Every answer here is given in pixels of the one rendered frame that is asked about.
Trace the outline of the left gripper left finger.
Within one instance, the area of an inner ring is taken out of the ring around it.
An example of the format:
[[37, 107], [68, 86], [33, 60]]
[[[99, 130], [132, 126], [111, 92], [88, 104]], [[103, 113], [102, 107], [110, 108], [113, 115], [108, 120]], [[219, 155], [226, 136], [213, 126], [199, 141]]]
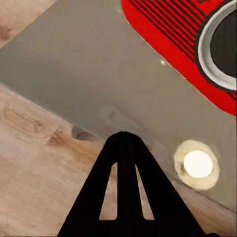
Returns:
[[[99, 220], [112, 165], [116, 162], [117, 219]], [[57, 237], [132, 237], [123, 131], [107, 139]]]

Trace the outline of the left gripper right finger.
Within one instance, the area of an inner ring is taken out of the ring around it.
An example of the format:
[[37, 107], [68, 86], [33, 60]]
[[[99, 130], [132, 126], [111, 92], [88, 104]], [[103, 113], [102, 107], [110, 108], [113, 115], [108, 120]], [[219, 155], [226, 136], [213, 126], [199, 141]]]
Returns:
[[[142, 139], [124, 132], [132, 237], [207, 237]], [[155, 220], [143, 217], [137, 165]]]

